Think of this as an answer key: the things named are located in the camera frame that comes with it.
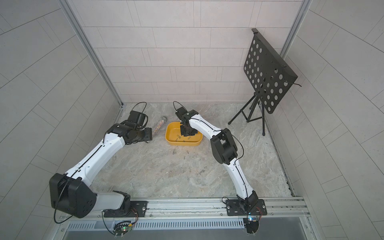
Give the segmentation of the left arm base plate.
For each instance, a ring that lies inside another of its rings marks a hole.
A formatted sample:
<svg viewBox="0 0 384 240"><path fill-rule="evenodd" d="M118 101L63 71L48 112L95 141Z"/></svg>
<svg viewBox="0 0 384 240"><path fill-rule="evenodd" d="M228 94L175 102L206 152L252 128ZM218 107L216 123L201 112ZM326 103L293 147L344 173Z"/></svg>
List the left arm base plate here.
<svg viewBox="0 0 384 240"><path fill-rule="evenodd" d="M117 210L104 210L105 218L142 218L147 211L148 201L124 202Z"/></svg>

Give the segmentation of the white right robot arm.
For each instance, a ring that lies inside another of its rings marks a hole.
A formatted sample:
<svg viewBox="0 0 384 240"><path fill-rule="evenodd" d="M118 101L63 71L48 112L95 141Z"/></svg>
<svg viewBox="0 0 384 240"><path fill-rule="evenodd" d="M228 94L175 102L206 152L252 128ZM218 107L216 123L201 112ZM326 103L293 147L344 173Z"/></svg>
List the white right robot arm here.
<svg viewBox="0 0 384 240"><path fill-rule="evenodd" d="M231 131L227 128L215 127L195 110L188 112L184 108L179 108L176 116L181 121L182 136L193 136L200 132L210 140L214 158L226 168L234 183L240 207L244 212L250 212L258 203L259 198L240 166L238 148Z"/></svg>

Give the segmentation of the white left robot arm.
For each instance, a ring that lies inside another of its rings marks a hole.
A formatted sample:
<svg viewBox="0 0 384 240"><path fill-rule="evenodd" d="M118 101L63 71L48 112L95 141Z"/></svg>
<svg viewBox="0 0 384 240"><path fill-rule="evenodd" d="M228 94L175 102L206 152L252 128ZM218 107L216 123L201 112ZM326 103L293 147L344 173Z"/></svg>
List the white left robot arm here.
<svg viewBox="0 0 384 240"><path fill-rule="evenodd" d="M104 165L126 145L149 142L151 128L138 128L124 121L108 129L101 142L78 164L64 174L56 173L49 181L51 205L70 217L83 218L101 211L108 218L132 217L131 196L121 191L95 193L90 186Z"/></svg>

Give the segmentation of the yellow plastic storage box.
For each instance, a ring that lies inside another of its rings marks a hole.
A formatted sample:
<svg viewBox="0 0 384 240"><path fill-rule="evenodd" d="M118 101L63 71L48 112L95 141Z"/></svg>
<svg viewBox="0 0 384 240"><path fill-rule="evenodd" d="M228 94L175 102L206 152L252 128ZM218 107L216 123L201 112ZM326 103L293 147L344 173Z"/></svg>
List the yellow plastic storage box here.
<svg viewBox="0 0 384 240"><path fill-rule="evenodd" d="M167 126L166 141L172 146L198 146L203 140L203 135L198 132L194 136L184 137L181 134L181 123L171 122Z"/></svg>

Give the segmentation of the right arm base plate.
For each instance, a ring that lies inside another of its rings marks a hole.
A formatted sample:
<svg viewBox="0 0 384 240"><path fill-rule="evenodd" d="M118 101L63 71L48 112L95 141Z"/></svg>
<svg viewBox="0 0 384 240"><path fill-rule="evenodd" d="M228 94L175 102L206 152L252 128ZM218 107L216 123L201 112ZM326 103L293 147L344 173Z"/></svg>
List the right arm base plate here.
<svg viewBox="0 0 384 240"><path fill-rule="evenodd" d="M254 206L246 204L239 199L226 199L224 201L228 216L266 216L268 214L265 201L258 199Z"/></svg>

